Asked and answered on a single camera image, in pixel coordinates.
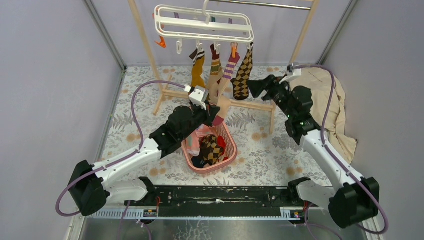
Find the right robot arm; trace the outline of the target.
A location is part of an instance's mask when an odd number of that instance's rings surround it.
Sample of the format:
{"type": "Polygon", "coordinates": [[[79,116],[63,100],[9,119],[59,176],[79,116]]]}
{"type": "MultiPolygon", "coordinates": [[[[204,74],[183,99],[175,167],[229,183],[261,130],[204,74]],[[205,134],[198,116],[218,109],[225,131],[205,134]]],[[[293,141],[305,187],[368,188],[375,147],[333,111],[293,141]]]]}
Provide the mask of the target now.
{"type": "Polygon", "coordinates": [[[352,168],[335,150],[320,125],[311,115],[314,104],[312,91],[305,86],[291,88],[282,77],[269,75],[263,80],[247,82],[251,95],[258,98],[263,92],[263,101],[272,100],[287,116],[287,134],[323,170],[332,188],[323,187],[312,180],[295,180],[289,183],[287,201],[299,206],[304,201],[313,203],[330,213],[333,221],[346,228],[378,215],[380,185],[352,168]]]}

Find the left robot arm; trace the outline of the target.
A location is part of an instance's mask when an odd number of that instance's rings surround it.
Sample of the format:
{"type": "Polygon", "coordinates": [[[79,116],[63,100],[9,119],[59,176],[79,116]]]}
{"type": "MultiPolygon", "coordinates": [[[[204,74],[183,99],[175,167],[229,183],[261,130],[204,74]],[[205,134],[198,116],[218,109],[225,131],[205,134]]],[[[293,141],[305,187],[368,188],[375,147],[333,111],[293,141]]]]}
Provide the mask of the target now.
{"type": "Polygon", "coordinates": [[[195,105],[178,106],[167,121],[136,146],[121,154],[116,160],[95,164],[79,162],[71,175],[66,191],[70,193],[78,213],[89,216],[107,204],[139,201],[148,206],[155,200],[155,192],[142,180],[122,181],[122,177],[136,168],[158,161],[174,153],[201,125],[211,126],[220,107],[208,104],[206,108],[195,105]]]}

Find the pink green patterned sock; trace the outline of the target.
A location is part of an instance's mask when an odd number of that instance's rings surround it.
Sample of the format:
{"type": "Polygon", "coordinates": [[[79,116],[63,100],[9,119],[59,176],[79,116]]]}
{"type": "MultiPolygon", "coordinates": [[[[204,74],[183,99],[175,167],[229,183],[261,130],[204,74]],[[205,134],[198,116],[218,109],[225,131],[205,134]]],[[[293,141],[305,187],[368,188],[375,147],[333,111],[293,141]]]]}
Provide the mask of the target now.
{"type": "Polygon", "coordinates": [[[208,135],[213,135],[212,128],[202,124],[185,139],[185,148],[187,152],[193,157],[199,156],[201,151],[200,139],[208,135]]]}

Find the pink laundry basket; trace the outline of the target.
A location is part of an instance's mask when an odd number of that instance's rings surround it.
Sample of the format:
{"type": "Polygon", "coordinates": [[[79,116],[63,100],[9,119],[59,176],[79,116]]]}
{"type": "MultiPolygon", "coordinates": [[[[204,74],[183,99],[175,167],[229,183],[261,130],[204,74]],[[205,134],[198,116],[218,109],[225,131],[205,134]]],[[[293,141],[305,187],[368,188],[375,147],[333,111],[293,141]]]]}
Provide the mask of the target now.
{"type": "Polygon", "coordinates": [[[191,133],[182,144],[182,152],[192,171],[208,174],[222,169],[233,161],[238,154],[237,145],[227,125],[201,125],[191,133]]]}

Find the beige purple striped sock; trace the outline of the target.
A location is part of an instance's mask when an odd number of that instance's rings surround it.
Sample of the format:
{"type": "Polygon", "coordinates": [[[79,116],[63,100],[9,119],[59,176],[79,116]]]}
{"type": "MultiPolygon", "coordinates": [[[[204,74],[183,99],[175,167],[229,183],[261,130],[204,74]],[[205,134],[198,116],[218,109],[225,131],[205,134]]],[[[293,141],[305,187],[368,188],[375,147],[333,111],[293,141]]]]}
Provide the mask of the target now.
{"type": "Polygon", "coordinates": [[[228,115],[228,111],[231,106],[231,101],[228,97],[224,96],[224,91],[233,77],[235,67],[237,63],[239,62],[240,58],[241,57],[238,52],[236,52],[235,54],[232,54],[232,53],[230,54],[227,65],[223,72],[223,76],[221,80],[219,81],[218,103],[215,105],[220,107],[220,112],[217,114],[216,118],[214,119],[212,123],[213,126],[218,126],[222,124],[228,115]]]}

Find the navy sock red cuff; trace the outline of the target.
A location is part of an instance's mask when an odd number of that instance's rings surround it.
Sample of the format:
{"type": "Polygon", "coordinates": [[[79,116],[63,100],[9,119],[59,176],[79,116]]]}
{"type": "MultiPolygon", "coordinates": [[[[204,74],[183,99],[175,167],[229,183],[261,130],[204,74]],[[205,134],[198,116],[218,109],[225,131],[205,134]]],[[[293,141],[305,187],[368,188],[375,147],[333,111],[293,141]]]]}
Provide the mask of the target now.
{"type": "Polygon", "coordinates": [[[208,164],[208,162],[205,161],[201,156],[193,156],[191,158],[191,162],[192,165],[198,169],[203,169],[208,164]]]}

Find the red snowflake sock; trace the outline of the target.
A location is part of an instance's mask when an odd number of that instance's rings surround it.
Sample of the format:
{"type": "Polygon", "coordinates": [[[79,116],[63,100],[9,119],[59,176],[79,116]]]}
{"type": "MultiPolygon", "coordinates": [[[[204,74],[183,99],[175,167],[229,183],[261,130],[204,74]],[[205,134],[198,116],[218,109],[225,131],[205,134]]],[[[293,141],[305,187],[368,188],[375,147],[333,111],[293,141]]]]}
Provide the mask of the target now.
{"type": "Polygon", "coordinates": [[[226,140],[222,136],[218,136],[217,137],[217,145],[225,150],[226,146],[227,146],[226,140]]]}

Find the wooden clothes rack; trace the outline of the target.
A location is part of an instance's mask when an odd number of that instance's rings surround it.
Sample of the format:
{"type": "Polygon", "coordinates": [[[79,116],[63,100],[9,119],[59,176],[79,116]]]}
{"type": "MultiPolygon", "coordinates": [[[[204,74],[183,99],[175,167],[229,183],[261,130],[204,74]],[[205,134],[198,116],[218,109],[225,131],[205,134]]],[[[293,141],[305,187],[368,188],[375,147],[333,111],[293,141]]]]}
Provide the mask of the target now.
{"type": "MultiPolygon", "coordinates": [[[[203,41],[212,42],[213,48],[217,54],[220,53],[221,42],[230,43],[232,58],[237,56],[239,44],[245,44],[247,49],[251,50],[254,46],[254,31],[251,20],[242,13],[208,10],[208,3],[209,2],[207,0],[204,1],[202,9],[177,7],[164,4],[157,5],[154,8],[153,18],[154,26],[157,34],[160,36],[161,43],[164,43],[165,38],[176,39],[176,51],[178,54],[182,53],[183,40],[195,40],[196,48],[198,50],[202,47],[203,41]],[[165,31],[163,30],[164,26],[183,27],[206,31],[243,32],[246,33],[247,36],[241,37],[205,33],[165,31]]],[[[128,4],[135,20],[135,24],[138,28],[139,35],[143,42],[150,67],[156,80],[158,81],[160,95],[156,107],[153,111],[153,114],[156,115],[165,97],[184,99],[186,98],[186,95],[177,91],[169,90],[168,86],[172,82],[170,80],[163,81],[161,79],[137,4],[134,0],[130,0],[128,4]]],[[[220,73],[216,74],[215,78],[215,82],[206,84],[207,90],[209,90],[211,93],[217,94],[216,96],[212,96],[211,100],[216,101],[217,103],[223,103],[227,109],[231,106],[234,106],[245,109],[267,111],[271,113],[272,117],[275,115],[276,106],[274,104],[266,105],[252,102],[243,103],[240,100],[223,97],[222,92],[226,89],[227,85],[232,79],[231,72],[227,71],[226,68],[222,69],[220,73]]]]}

